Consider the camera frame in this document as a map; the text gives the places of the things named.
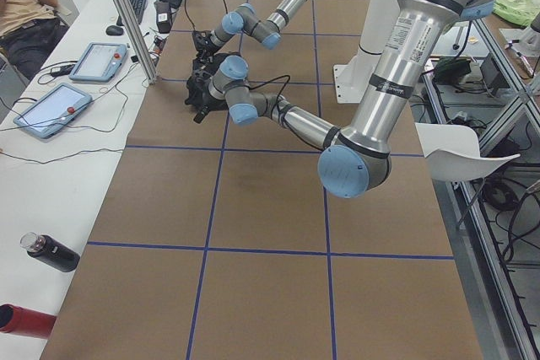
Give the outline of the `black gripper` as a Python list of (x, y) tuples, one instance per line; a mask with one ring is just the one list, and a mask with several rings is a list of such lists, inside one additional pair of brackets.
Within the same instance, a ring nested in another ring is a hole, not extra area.
[(197, 107), (197, 113), (195, 114), (193, 121), (196, 123), (201, 123), (206, 116), (212, 111), (213, 108), (213, 98), (212, 97), (203, 97), (200, 105)]
[(211, 41), (210, 30), (193, 30), (192, 40), (196, 49), (196, 60), (198, 62), (212, 62), (213, 56), (216, 53), (214, 43)]

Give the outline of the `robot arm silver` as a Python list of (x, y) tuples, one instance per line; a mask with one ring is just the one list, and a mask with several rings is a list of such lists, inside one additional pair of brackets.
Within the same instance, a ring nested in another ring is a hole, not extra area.
[(188, 81), (196, 121), (227, 110), (236, 125), (266, 117), (320, 151), (317, 172), (334, 196), (352, 198), (381, 185), (392, 170), (389, 137), (424, 73), (437, 40), (462, 21), (491, 14), (494, 0), (373, 0), (367, 25), (382, 20), (375, 50), (361, 41), (357, 54), (335, 68), (336, 84), (349, 86), (358, 108), (346, 126), (335, 126), (288, 102), (281, 94), (258, 92), (248, 83), (248, 65), (224, 46), (238, 34), (275, 48), (284, 28), (310, 0), (283, 0), (266, 18), (243, 3), (212, 30), (193, 31), (196, 49)]
[(280, 42), (281, 32), (307, 1), (283, 0), (266, 19), (259, 19), (249, 3), (241, 4), (228, 12), (213, 30), (192, 32), (196, 59), (200, 62), (212, 60), (239, 33), (245, 33), (272, 50)]

